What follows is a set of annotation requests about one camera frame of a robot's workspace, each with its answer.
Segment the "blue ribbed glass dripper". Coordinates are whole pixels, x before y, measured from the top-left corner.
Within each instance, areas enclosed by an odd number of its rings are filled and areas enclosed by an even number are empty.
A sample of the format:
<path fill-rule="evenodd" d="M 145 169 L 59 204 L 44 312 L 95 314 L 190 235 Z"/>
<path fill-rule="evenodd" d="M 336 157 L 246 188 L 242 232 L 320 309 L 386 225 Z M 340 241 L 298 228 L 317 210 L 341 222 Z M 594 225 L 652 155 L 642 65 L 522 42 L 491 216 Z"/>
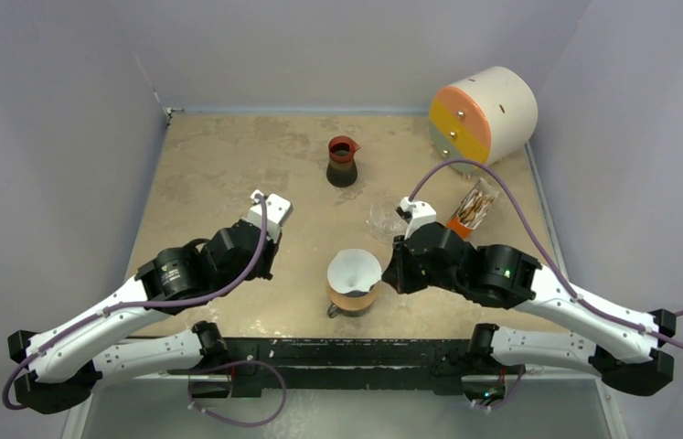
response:
<path fill-rule="evenodd" d="M 368 295 L 368 294 L 371 294 L 372 291 L 373 291 L 373 289 L 368 289 L 368 290 L 351 290 L 351 291 L 344 292 L 344 293 L 339 292 L 339 294 L 341 294 L 341 295 L 344 296 L 344 297 L 359 298 L 359 297 L 363 297 L 363 296 L 366 296 L 366 295 Z"/>

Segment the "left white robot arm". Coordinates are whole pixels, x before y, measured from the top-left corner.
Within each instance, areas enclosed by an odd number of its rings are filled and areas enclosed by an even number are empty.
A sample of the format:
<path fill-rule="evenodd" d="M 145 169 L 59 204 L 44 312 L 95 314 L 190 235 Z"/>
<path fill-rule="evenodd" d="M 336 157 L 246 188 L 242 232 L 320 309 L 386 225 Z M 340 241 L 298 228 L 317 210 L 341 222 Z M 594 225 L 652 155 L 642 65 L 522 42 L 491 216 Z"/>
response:
<path fill-rule="evenodd" d="M 2 390 L 9 410 L 63 412 L 114 381 L 158 371 L 218 372 L 229 358 L 219 329 L 199 322 L 168 336 L 124 343 L 133 332 L 206 304 L 255 278 L 272 279 L 282 228 L 241 219 L 211 239 L 167 248 L 116 292 L 69 322 L 8 338 L 17 363 Z"/>

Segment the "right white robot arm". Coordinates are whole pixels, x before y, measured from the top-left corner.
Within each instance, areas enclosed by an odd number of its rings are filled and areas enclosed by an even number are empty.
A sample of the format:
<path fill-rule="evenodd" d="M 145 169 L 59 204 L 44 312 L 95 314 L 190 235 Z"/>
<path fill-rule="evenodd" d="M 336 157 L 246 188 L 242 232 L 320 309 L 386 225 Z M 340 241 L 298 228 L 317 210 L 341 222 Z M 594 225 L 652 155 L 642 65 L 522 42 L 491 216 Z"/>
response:
<path fill-rule="evenodd" d="M 480 372 L 541 365 L 596 376 L 614 390 L 652 396 L 674 379 L 675 363 L 653 332 L 671 337 L 675 315 L 638 312 L 561 284 L 549 267 L 513 247 L 474 247 L 439 223 L 398 236 L 384 283 L 399 294 L 436 287 L 488 308 L 549 320 L 563 332 L 524 331 L 478 324 L 466 351 Z"/>

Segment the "white paper coffee filter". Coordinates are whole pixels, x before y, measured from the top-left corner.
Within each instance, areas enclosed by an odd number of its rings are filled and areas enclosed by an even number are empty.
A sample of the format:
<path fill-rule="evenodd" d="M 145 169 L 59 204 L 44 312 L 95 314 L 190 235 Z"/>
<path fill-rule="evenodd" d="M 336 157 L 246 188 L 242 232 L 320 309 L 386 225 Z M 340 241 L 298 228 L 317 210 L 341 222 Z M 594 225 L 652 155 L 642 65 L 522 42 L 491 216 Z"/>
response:
<path fill-rule="evenodd" d="M 368 290 L 382 275 L 379 260 L 362 249 L 338 252 L 327 267 L 326 280 L 338 292 Z"/>

